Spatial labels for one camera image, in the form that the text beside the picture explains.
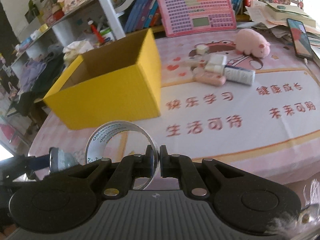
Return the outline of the clear tape roll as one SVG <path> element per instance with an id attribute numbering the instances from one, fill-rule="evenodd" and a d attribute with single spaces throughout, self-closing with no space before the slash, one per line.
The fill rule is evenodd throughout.
<path id="1" fill-rule="evenodd" d="M 148 168 L 151 177 L 143 176 L 134 183 L 135 190 L 144 190 L 158 172 L 159 147 L 147 131 L 128 121 L 112 121 L 98 127 L 89 138 L 85 148 L 87 164 L 101 158 L 119 162 L 128 155 L 147 155 L 143 147 L 151 147 Z"/>

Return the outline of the pink compact case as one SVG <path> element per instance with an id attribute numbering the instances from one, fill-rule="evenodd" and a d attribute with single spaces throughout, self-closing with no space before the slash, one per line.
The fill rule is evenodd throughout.
<path id="1" fill-rule="evenodd" d="M 224 76 L 210 72 L 198 73 L 194 76 L 194 80 L 199 83 L 216 87 L 221 87 L 226 82 L 226 78 Z"/>

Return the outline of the large white charger cube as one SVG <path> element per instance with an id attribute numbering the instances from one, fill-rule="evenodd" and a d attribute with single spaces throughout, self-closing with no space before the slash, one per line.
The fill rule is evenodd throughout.
<path id="1" fill-rule="evenodd" d="M 224 67 L 227 63 L 227 56 L 221 54 L 211 54 L 204 70 L 216 74 L 223 74 Z"/>

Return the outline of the white spray bottle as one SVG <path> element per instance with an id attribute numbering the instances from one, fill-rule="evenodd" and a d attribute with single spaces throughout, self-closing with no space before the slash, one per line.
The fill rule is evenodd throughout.
<path id="1" fill-rule="evenodd" d="M 255 71 L 235 66 L 225 66 L 223 75 L 227 80 L 251 86 L 255 80 Z"/>

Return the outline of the small white plug adapter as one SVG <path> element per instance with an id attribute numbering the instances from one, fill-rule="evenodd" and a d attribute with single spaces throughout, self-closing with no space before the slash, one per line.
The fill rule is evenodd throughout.
<path id="1" fill-rule="evenodd" d="M 197 55 L 205 55 L 209 51 L 209 47 L 206 44 L 198 44 L 195 49 Z"/>

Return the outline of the pink plush pig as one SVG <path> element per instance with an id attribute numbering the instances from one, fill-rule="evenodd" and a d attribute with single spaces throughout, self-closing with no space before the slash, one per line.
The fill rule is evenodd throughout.
<path id="1" fill-rule="evenodd" d="M 253 29 L 241 29 L 235 36 L 237 52 L 264 59 L 270 53 L 270 43 Z"/>

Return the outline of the yellow cardboard box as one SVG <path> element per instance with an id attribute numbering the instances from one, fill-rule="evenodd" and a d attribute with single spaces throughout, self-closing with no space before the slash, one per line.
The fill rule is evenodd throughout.
<path id="1" fill-rule="evenodd" d="M 160 116 L 161 59 L 152 30 L 79 55 L 43 100 L 73 130 Z"/>

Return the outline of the pile of clothes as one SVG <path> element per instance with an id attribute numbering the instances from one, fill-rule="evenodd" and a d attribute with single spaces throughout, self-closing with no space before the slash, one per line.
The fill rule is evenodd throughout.
<path id="1" fill-rule="evenodd" d="M 20 78 L 18 100 L 14 108 L 22 116 L 27 116 L 36 99 L 42 99 L 51 89 L 65 68 L 63 47 L 53 44 L 46 55 L 39 60 L 30 59 Z"/>

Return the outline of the pink cartoon table mat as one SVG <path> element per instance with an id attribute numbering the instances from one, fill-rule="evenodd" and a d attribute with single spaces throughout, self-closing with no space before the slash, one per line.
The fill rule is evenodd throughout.
<path id="1" fill-rule="evenodd" d="M 193 80 L 186 60 L 196 45 L 209 45 L 212 54 L 232 52 L 234 37 L 234 31 L 225 31 L 155 39 L 161 59 L 160 116 L 128 122 L 169 153 L 194 161 L 215 158 L 282 184 L 317 174 L 319 82 L 290 48 L 272 42 L 272 53 L 251 86 L 227 81 L 215 87 Z M 98 127 L 69 129 L 51 111 L 29 154 L 41 156 L 57 147 L 85 163 L 87 142 Z"/>

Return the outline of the tissue box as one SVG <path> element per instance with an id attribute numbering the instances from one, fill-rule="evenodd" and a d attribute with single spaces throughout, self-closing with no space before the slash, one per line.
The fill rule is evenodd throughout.
<path id="1" fill-rule="evenodd" d="M 94 49 L 94 47 L 88 40 L 74 41 L 63 48 L 64 62 L 70 64 L 78 57 L 78 55 L 92 49 Z"/>

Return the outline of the red white bottle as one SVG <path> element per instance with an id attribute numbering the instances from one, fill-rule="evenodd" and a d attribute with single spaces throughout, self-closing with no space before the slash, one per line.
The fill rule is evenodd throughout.
<path id="1" fill-rule="evenodd" d="M 91 31 L 96 35 L 98 42 L 100 44 L 104 43 L 104 38 L 100 35 L 99 31 L 97 30 L 97 28 L 95 27 L 94 23 L 92 20 L 88 21 L 88 25 L 91 28 Z"/>

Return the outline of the row of blue books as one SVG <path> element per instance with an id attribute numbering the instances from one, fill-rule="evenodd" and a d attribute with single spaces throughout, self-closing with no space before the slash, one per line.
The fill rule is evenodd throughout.
<path id="1" fill-rule="evenodd" d="M 136 0 L 124 25 L 124 32 L 128 34 L 148 28 L 157 8 L 157 0 Z"/>

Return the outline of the pink keyboard toy board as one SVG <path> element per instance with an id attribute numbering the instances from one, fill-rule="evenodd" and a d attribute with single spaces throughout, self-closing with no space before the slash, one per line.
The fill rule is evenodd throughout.
<path id="1" fill-rule="evenodd" d="M 157 0 L 166 37 L 235 30 L 230 0 Z"/>

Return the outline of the black smartphone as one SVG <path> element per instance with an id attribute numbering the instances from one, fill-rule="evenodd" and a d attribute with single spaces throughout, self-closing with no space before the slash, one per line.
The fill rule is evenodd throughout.
<path id="1" fill-rule="evenodd" d="M 310 41 L 303 22 L 291 18 L 286 19 L 287 26 L 290 29 L 292 43 L 295 49 L 295 55 L 301 59 L 312 60 L 313 53 Z"/>

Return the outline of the stack of papers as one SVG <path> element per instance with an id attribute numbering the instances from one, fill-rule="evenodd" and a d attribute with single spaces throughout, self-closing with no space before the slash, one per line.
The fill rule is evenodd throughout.
<path id="1" fill-rule="evenodd" d="M 287 27 L 287 19 L 291 18 L 302 22 L 308 33 L 319 37 L 319 27 L 316 27 L 316 21 L 297 6 L 251 0 L 251 6 L 245 8 L 246 14 L 253 22 L 262 23 L 268 29 L 277 26 Z"/>

